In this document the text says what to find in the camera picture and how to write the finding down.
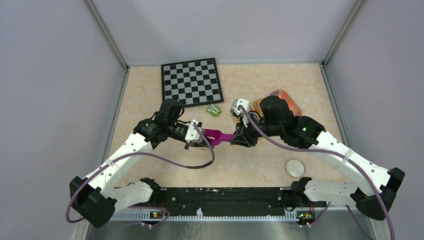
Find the white disc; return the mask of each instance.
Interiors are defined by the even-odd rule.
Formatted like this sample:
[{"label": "white disc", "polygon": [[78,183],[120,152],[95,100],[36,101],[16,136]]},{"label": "white disc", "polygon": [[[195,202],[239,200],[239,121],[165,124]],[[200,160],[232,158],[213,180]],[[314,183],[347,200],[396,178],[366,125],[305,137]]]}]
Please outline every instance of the white disc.
[{"label": "white disc", "polygon": [[297,159],[290,159],[285,163],[285,170],[290,176],[298,178],[305,173],[305,166]]}]

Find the chessboard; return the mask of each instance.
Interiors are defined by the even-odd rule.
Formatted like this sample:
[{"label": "chessboard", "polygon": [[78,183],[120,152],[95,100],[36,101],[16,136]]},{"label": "chessboard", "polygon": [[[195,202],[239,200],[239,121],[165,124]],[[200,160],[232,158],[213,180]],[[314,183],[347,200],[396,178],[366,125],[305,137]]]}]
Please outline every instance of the chessboard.
[{"label": "chessboard", "polygon": [[174,99],[184,107],[224,101],[215,58],[163,64],[162,100]]}]

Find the white wall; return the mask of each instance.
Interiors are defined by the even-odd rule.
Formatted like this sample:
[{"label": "white wall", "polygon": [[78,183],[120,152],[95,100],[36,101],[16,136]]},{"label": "white wall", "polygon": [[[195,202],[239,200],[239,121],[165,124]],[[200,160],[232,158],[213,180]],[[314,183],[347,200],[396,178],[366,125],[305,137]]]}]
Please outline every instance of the white wall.
[{"label": "white wall", "polygon": [[397,239],[422,239],[424,2],[368,1],[329,75],[353,148],[406,173],[390,210]]},{"label": "white wall", "polygon": [[123,76],[82,0],[0,2],[0,239],[71,237],[69,182],[100,163]]},{"label": "white wall", "polygon": [[356,0],[95,0],[129,65],[318,62]]}]

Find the gray floor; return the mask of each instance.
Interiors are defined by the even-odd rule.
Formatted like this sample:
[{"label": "gray floor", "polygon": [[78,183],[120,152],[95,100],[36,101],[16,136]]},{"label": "gray floor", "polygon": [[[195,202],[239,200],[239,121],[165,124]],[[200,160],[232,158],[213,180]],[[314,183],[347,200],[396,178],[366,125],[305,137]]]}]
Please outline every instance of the gray floor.
[{"label": "gray floor", "polygon": [[[370,221],[355,214],[374,236]],[[149,230],[141,225],[110,221],[89,229],[86,240],[362,240],[367,239],[346,210],[329,210],[312,228],[292,227],[288,222],[166,222]]]}]

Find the magenta scoop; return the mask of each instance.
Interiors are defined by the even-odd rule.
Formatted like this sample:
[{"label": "magenta scoop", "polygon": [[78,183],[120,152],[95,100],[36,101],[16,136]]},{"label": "magenta scoop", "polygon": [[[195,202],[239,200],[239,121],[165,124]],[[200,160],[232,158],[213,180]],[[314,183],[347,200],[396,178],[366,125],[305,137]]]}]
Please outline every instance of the magenta scoop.
[{"label": "magenta scoop", "polygon": [[235,134],[226,134],[215,129],[205,129],[204,135],[212,146],[217,146],[222,142],[231,142],[236,137]]}]

